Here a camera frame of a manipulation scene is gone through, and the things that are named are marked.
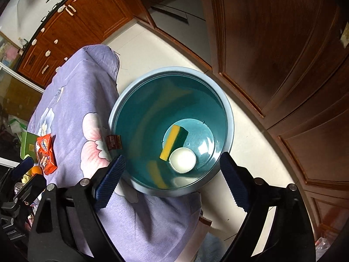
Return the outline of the orange peel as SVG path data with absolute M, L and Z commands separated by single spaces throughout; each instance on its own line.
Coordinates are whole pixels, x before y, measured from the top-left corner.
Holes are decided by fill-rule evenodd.
M 34 165 L 28 172 L 26 172 L 26 177 L 32 178 L 36 174 L 43 175 L 43 171 L 39 165 Z

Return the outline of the green cardboard box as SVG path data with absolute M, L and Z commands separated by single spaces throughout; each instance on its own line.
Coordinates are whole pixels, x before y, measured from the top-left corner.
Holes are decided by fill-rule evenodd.
M 20 149 L 20 158 L 25 159 L 30 156 L 35 162 L 37 162 L 36 155 L 36 141 L 38 136 L 32 134 L 28 131 L 24 131 L 21 134 L 21 149 Z

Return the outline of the orange red snack packet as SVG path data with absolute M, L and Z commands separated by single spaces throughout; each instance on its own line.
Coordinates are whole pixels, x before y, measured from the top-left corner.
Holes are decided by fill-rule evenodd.
M 54 173 L 57 169 L 53 153 L 51 134 L 38 137 L 36 140 L 37 161 L 45 175 Z

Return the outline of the yellow green sponge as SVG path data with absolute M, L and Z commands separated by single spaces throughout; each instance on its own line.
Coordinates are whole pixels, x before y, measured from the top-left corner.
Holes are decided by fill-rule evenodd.
M 169 135 L 164 141 L 163 149 L 160 154 L 160 159 L 167 161 L 171 153 L 184 145 L 188 136 L 188 131 L 181 126 L 173 125 L 170 129 Z

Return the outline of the wooden kitchen cabinets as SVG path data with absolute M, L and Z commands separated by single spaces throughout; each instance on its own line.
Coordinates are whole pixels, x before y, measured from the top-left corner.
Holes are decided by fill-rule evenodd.
M 47 86 L 77 49 L 136 19 L 182 49 L 249 109 L 305 192 L 316 236 L 348 221 L 348 0 L 201 0 L 193 45 L 155 18 L 173 0 L 62 0 L 34 33 L 19 73 Z

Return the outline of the small brown tea packet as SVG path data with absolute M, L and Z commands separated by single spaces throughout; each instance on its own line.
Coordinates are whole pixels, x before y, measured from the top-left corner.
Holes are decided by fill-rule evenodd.
M 108 150 L 122 150 L 122 141 L 120 135 L 108 135 L 106 137 Z

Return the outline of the purple floral tablecloth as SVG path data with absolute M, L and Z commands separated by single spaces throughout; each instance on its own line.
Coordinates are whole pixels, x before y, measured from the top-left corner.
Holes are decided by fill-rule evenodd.
M 108 118 L 118 99 L 120 61 L 105 45 L 85 46 L 62 65 L 43 93 L 28 129 L 53 137 L 57 170 L 48 183 L 70 187 L 108 166 Z M 144 195 L 120 181 L 98 216 L 126 261 L 218 261 L 222 245 L 200 216 L 198 192 Z

